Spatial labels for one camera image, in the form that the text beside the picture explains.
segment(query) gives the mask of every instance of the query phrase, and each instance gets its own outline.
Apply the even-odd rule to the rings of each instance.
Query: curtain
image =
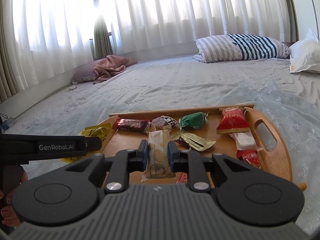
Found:
[[[100,0],[116,54],[247,33],[290,41],[286,0]]]
[[[93,60],[89,0],[5,0],[5,7],[8,55],[21,89]]]
[[[290,20],[290,41],[296,42],[298,41],[298,24],[297,24],[297,17],[296,11],[294,9],[293,0],[286,0],[288,5],[288,13],[289,13],[289,20]]]
[[[0,0],[0,103],[19,92],[4,39],[3,2],[4,0]]]
[[[92,2],[96,8],[96,21],[93,28],[94,56],[96,59],[100,59],[112,55],[113,52],[106,22],[100,13],[100,0],[92,0]]]

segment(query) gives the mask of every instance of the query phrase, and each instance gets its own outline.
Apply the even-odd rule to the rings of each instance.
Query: pink blanket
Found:
[[[131,58],[117,55],[108,55],[100,60],[93,68],[95,73],[94,84],[101,83],[112,78],[125,70],[125,67],[136,64],[137,62]]]

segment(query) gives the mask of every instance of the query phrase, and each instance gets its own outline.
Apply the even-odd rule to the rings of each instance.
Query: bed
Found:
[[[290,74],[289,66],[276,58],[205,64],[191,55],[139,62],[106,82],[51,96],[18,117],[8,133],[75,135],[110,113],[253,102],[282,134],[293,181],[308,185],[297,224],[311,233],[320,223],[320,76]],[[266,137],[265,144],[272,142]],[[62,165],[48,160],[25,169],[32,178]]]

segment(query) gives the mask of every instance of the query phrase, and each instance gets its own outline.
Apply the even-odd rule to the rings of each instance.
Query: human hand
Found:
[[[23,175],[21,177],[21,181],[20,183],[24,183],[28,180],[28,176],[27,173],[24,171]],[[2,224],[7,225],[9,227],[17,227],[20,225],[20,221],[16,215],[16,213],[13,210],[13,207],[11,205],[11,198],[12,198],[12,194],[14,192],[15,189],[13,189],[12,191],[10,191],[7,196],[6,196],[6,200],[7,200],[7,204],[8,206],[4,206],[1,209],[1,215],[3,217],[2,220]],[[2,199],[4,196],[2,190],[0,190],[0,199]]]

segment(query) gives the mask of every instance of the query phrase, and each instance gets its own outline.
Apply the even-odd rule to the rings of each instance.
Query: beige drape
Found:
[[[19,92],[10,66],[4,40],[3,0],[0,0],[0,102]]]
[[[294,9],[293,0],[287,0],[289,19],[290,19],[290,34],[291,34],[291,42],[298,41],[298,24],[296,18],[296,11]]]
[[[92,0],[94,6],[99,9],[100,0]],[[93,45],[94,45],[94,56],[96,59],[105,58],[107,55],[112,55],[112,47],[110,43],[110,38],[108,35],[108,30],[106,22],[103,16],[100,14],[94,24],[94,36],[93,36]]]

